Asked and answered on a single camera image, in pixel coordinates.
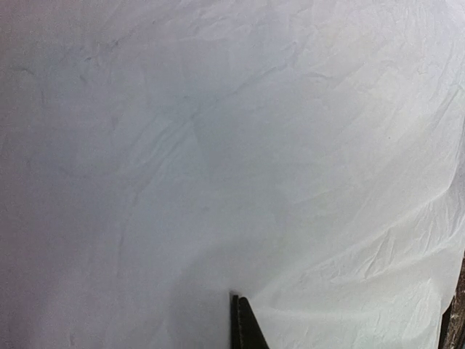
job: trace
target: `white backdrop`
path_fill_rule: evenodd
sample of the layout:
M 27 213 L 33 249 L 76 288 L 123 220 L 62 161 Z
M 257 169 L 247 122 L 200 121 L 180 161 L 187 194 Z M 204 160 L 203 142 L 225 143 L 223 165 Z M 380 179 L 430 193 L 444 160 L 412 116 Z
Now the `white backdrop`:
M 0 3 L 2 348 L 437 347 L 461 1 Z

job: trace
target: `black object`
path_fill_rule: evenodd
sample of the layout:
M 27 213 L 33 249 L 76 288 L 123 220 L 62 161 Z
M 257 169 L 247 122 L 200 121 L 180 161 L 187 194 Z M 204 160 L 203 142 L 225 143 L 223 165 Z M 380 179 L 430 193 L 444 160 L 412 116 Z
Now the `black object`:
M 444 348 L 445 336 L 449 330 L 451 310 L 452 310 L 452 305 L 449 305 L 449 308 L 442 315 L 442 323 L 441 323 L 441 331 L 440 331 L 440 336 L 439 336 L 439 347 L 438 347 L 439 349 Z
M 245 297 L 231 297 L 231 349 L 270 349 Z

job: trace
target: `wrinkled cloth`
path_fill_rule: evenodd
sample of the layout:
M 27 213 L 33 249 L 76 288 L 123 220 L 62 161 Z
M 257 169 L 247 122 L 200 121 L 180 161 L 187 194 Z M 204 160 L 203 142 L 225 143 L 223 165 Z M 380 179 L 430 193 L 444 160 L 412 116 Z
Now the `wrinkled cloth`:
M 435 349 L 456 0 L 3 0 L 0 346 Z

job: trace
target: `dark triangular object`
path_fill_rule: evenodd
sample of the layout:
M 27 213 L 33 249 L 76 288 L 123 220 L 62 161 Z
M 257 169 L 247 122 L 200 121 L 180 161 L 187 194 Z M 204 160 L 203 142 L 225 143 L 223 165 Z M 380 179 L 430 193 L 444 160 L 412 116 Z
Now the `dark triangular object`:
M 231 299 L 231 349 L 269 349 L 247 298 Z

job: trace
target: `white sheet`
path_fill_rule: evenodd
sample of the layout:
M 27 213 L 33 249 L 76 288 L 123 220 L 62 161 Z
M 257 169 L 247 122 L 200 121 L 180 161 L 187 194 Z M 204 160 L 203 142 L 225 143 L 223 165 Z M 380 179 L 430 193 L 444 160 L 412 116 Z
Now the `white sheet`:
M 3 348 L 436 348 L 458 0 L 2 0 Z

